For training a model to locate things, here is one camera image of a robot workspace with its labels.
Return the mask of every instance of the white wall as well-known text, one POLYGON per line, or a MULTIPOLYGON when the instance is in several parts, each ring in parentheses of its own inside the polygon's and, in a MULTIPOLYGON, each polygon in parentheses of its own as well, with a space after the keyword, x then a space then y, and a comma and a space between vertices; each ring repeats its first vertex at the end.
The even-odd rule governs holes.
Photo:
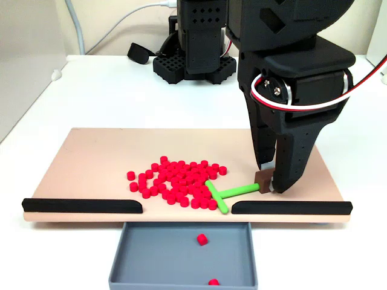
POLYGON ((0 0, 0 142, 62 69, 54 0, 0 0))
MULTIPOLYGON (((158 0, 73 0, 86 50, 128 11, 156 1, 158 0)), ((381 2, 382 0, 355 0, 347 14, 320 35, 355 54, 365 54, 381 2)), ((66 52, 79 54, 76 32, 65 2, 56 0, 56 4, 66 52)), ((136 12, 123 21, 93 54, 125 55, 132 42, 157 51, 167 37, 167 19, 173 12, 166 7, 149 7, 136 12)), ((238 55, 235 47, 230 53, 238 55)))

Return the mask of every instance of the pile of red pegs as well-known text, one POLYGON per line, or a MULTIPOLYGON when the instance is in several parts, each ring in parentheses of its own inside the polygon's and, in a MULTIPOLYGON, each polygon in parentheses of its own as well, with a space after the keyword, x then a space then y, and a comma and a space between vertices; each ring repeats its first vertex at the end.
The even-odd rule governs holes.
POLYGON ((130 191, 139 191, 143 198, 161 193, 161 197, 170 205, 178 203, 188 207, 191 204, 192 208, 216 210, 216 200, 212 199, 204 183, 208 179, 217 179, 218 174, 226 175, 227 168, 217 163, 209 165, 206 160, 186 163, 183 160, 169 161, 167 156, 162 156, 160 163, 153 163, 151 169, 138 174, 138 182, 133 181, 133 171, 129 171, 126 176, 133 181, 129 185, 130 191))

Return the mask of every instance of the brown block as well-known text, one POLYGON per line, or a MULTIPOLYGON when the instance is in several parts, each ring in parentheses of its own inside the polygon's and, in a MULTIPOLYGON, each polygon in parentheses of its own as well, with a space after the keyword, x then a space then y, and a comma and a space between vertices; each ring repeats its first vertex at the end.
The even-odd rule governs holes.
POLYGON ((270 192, 269 186, 272 181, 273 173, 275 168, 260 170, 255 173, 254 183, 259 184, 260 193, 270 192))

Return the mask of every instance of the black bar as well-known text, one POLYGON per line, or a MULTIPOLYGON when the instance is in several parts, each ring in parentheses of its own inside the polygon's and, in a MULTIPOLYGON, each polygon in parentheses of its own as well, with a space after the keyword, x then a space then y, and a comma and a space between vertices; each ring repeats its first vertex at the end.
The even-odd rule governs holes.
POLYGON ((26 213, 143 213, 131 199, 25 198, 22 206, 26 213))
POLYGON ((239 201, 232 206, 233 214, 332 214, 348 215, 350 201, 239 201))

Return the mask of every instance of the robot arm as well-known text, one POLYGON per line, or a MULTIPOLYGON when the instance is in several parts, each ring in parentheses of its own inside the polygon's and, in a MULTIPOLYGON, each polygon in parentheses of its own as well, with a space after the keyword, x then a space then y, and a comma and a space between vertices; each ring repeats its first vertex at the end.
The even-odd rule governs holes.
POLYGON ((238 81, 249 111, 256 161, 276 154, 272 189, 282 193, 303 174, 320 130, 345 101, 311 112, 288 112, 262 104, 250 93, 277 103, 313 105, 338 98, 352 87, 354 55, 316 34, 336 22, 354 0, 228 0, 227 36, 239 49, 238 81))

